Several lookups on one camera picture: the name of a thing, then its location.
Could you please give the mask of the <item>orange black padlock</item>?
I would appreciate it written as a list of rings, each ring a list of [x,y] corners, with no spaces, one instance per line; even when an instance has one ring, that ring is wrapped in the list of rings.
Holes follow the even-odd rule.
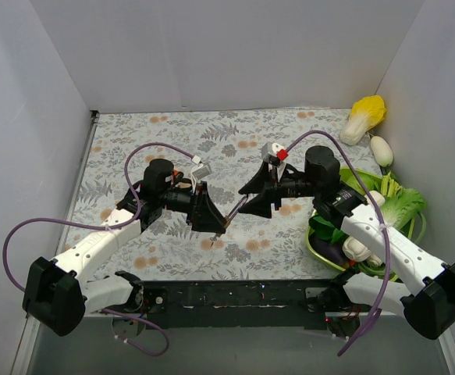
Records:
[[[192,191],[192,181],[184,175],[184,172],[174,170],[172,188],[179,191]]]

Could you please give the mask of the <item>brass padlock silver shackle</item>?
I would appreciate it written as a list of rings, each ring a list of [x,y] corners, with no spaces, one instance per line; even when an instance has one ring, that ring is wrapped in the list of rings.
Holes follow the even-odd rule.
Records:
[[[226,229],[232,223],[233,219],[235,218],[237,213],[244,206],[244,204],[247,202],[248,199],[249,199],[248,195],[243,195],[241,197],[241,199],[238,201],[238,203],[236,203],[235,206],[231,209],[231,211],[225,216],[225,225],[224,225],[224,227]]]

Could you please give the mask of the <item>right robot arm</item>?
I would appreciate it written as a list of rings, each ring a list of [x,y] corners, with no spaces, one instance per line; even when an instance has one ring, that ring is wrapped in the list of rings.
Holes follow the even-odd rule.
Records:
[[[332,150],[313,146],[305,153],[304,171],[285,164],[285,149],[268,153],[258,172],[239,190],[254,197],[241,213],[270,218],[284,198],[311,197],[323,219],[383,256],[387,273],[401,282],[356,273],[330,291],[339,310],[370,305],[402,316],[421,336],[435,340],[455,323],[455,262],[448,264],[419,248],[379,218],[372,200],[341,180]]]

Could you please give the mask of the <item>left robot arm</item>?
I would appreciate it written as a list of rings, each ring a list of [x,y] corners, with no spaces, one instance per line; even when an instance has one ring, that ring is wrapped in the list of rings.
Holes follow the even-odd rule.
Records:
[[[72,332],[83,317],[108,307],[133,313],[144,304],[144,286],[135,275],[117,271],[101,280],[93,276],[126,243],[138,238],[165,210],[183,213],[190,229],[223,234],[226,218],[208,193],[208,164],[193,158],[188,178],[166,159],[154,159],[142,180],[132,184],[101,230],[89,233],[72,249],[30,267],[23,309],[58,336]]]

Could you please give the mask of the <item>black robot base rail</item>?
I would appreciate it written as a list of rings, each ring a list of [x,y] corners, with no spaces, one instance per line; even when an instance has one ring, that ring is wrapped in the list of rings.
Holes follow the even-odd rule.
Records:
[[[332,292],[330,280],[141,281],[119,313],[164,329],[302,327],[346,337],[367,308]]]

